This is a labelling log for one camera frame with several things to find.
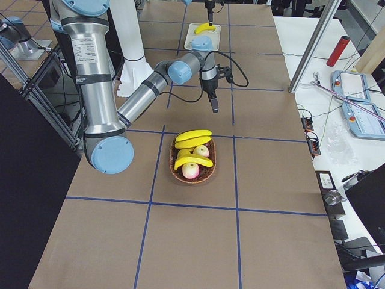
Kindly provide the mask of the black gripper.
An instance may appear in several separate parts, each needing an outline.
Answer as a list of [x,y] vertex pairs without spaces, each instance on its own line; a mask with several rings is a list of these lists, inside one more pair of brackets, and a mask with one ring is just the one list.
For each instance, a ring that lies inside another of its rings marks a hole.
[[205,8],[208,9],[208,24],[213,24],[213,11],[212,9],[215,8],[215,0],[205,0]]
[[217,89],[217,79],[213,78],[210,80],[203,80],[203,91],[209,94],[209,102],[211,104],[212,112],[218,113],[218,99],[215,94],[215,90]]

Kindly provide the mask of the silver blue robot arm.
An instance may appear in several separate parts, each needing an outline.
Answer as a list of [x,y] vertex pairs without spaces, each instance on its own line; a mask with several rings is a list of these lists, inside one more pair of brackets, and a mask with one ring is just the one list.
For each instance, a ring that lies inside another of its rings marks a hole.
[[214,94],[218,25],[198,32],[197,24],[191,24],[187,53],[151,67],[133,1],[51,1],[50,9],[53,29],[71,39],[88,122],[84,152],[96,170],[116,174],[130,165],[134,148],[126,129],[170,83],[184,84],[200,73],[212,108],[218,108]]

